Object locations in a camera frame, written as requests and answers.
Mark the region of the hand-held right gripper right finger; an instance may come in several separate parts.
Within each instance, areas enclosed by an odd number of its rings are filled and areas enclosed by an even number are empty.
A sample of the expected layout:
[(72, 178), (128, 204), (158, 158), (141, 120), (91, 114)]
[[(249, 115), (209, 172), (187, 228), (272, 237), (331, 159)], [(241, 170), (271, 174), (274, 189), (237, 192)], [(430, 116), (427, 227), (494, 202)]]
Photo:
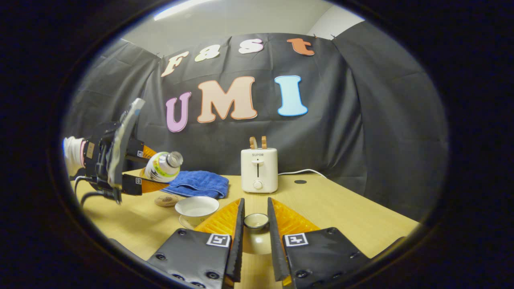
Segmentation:
[(339, 289), (371, 262), (339, 229), (319, 228), (271, 197), (267, 213), (275, 279), (284, 289)]

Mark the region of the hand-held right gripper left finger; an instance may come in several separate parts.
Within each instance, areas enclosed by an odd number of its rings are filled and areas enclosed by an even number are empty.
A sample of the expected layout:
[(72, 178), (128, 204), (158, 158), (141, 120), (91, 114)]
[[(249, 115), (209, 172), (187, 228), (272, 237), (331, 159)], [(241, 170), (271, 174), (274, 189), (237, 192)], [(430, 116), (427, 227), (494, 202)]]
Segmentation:
[(195, 229), (177, 229), (147, 260), (167, 278), (202, 289), (241, 281), (245, 200), (226, 205)]

